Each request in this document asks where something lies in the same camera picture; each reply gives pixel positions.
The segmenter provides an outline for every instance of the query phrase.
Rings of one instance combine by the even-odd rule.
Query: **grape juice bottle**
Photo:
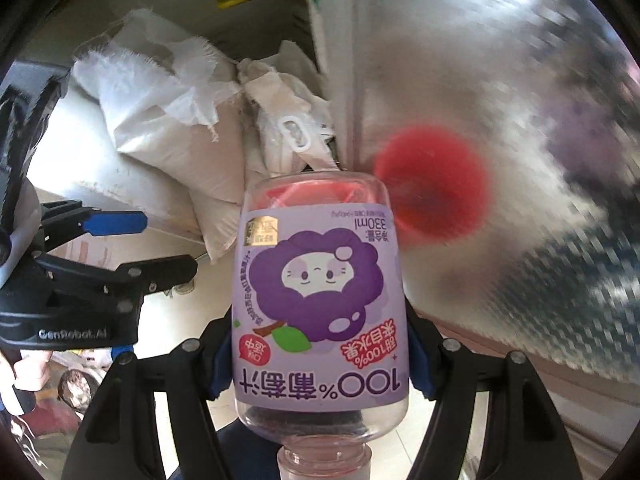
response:
[[[236,408],[282,443],[282,478],[369,477],[366,443],[406,414],[398,244],[384,185],[328,171],[244,200],[234,276]]]

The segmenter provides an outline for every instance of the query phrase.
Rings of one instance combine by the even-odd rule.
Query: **green leaf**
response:
[[[281,326],[271,332],[273,340],[285,352],[298,353],[311,348],[311,343],[306,336],[292,326]]]

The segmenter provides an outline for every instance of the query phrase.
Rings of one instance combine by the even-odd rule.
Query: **white floor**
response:
[[[160,233],[150,232],[142,239],[129,239],[127,244],[114,248],[119,261],[151,258],[187,252],[198,254],[201,247]],[[164,294],[148,296],[140,319],[140,341],[136,354],[140,358],[169,352],[189,337],[198,337],[206,324],[225,314],[231,302],[230,277],[233,257],[228,254],[217,264],[201,262],[196,276],[195,290],[187,295]],[[166,396],[156,395],[158,404],[158,433],[162,457],[167,474],[177,467]],[[216,402],[209,404],[214,425],[221,428],[236,418],[234,394],[226,391]],[[409,412],[398,428],[370,443],[373,451],[372,480],[405,478],[411,469],[424,432],[429,423],[433,403],[422,398],[417,390],[411,390]]]

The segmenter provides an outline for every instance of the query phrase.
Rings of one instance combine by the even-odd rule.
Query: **plastic bottle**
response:
[[[264,181],[244,199],[234,277],[236,408],[284,445],[282,478],[366,480],[366,443],[408,407],[388,194],[368,174]]]

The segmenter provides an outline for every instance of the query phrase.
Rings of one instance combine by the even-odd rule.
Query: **hand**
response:
[[[22,350],[21,353],[22,360],[18,361],[12,369],[0,351],[0,389],[13,385],[18,390],[37,392],[49,380],[49,360],[52,352]]]

